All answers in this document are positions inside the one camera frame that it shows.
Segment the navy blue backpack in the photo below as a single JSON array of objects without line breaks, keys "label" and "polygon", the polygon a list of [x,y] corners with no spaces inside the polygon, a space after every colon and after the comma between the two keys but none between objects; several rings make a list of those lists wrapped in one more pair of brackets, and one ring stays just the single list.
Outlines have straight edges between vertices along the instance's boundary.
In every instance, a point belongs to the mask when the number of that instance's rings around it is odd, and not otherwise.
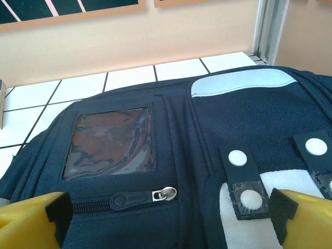
[{"label": "navy blue backpack", "polygon": [[0,207],[63,192],[63,249],[280,249],[275,189],[332,200],[332,76],[248,66],[75,102],[14,157]]}]

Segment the dark floral wall panel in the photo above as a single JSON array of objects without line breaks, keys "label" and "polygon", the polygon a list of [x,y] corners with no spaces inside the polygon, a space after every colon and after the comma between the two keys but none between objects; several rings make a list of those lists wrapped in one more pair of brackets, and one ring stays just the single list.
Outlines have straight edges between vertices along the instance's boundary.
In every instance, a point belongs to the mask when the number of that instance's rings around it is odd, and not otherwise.
[{"label": "dark floral wall panel", "polygon": [[143,0],[0,0],[0,31],[143,9]]}]

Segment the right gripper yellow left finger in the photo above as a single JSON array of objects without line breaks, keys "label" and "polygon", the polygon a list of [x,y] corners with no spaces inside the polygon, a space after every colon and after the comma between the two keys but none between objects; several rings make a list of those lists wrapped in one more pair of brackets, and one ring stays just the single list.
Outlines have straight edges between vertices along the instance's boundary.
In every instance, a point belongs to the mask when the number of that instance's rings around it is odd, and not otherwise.
[{"label": "right gripper yellow left finger", "polygon": [[15,203],[0,198],[0,249],[61,249],[71,220],[67,192]]}]

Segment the right aluminium corner post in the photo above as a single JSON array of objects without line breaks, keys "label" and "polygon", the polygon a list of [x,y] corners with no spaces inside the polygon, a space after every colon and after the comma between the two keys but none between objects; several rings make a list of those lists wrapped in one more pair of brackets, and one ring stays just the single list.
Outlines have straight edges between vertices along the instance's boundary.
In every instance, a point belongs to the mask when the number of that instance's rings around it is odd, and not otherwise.
[{"label": "right aluminium corner post", "polygon": [[252,54],[258,65],[276,60],[289,0],[259,0]]}]

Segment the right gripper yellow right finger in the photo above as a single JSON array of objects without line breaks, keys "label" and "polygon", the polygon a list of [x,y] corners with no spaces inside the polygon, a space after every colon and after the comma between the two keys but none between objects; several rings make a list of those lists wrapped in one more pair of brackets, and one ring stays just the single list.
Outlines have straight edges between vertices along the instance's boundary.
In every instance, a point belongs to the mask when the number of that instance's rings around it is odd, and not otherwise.
[{"label": "right gripper yellow right finger", "polygon": [[283,249],[332,249],[332,200],[274,188],[268,210]]}]

